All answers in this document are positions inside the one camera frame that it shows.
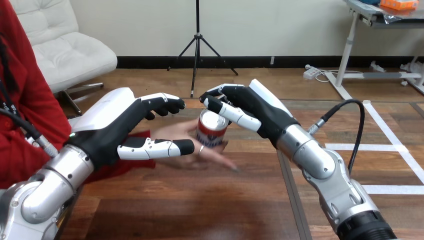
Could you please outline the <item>person's hand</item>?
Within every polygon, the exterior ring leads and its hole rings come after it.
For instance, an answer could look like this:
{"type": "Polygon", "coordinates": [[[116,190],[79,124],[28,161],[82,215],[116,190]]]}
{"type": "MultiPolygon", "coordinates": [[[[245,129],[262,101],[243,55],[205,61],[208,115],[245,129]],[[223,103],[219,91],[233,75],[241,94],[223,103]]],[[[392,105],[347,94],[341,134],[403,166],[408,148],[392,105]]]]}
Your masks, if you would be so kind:
{"type": "Polygon", "coordinates": [[[194,152],[190,155],[157,158],[154,161],[157,164],[181,170],[205,170],[210,164],[217,164],[231,171],[238,172],[239,168],[237,165],[223,155],[223,151],[228,144],[227,141],[223,141],[221,144],[209,148],[190,136],[190,132],[196,130],[198,121],[198,119],[193,119],[152,130],[150,136],[154,140],[189,139],[193,142],[195,147],[194,152]]]}

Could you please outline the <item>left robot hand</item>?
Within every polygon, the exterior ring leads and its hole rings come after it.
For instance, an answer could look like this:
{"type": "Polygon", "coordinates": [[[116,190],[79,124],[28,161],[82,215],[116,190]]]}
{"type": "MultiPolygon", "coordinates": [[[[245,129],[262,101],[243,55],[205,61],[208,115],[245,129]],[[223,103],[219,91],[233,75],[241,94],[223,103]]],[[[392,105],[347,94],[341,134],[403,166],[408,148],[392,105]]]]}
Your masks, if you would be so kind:
{"type": "Polygon", "coordinates": [[[118,160],[146,161],[190,155],[195,146],[190,139],[151,139],[130,137],[130,132],[144,119],[176,114],[185,107],[177,96],[159,92],[135,97],[128,87],[104,95],[72,126],[66,148],[82,151],[95,169],[118,160]]]}

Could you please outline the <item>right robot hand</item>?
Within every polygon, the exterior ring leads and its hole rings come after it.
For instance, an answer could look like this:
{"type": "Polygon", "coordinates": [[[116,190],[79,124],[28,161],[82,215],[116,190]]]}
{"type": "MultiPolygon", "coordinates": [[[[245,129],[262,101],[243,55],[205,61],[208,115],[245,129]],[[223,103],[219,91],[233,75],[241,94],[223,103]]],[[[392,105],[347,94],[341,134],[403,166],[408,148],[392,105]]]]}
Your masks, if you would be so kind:
{"type": "Polygon", "coordinates": [[[289,132],[290,127],[299,126],[299,122],[260,95],[256,82],[252,80],[249,86],[224,83],[204,92],[199,101],[230,122],[269,139],[277,149],[300,147],[302,142],[289,132]]]}

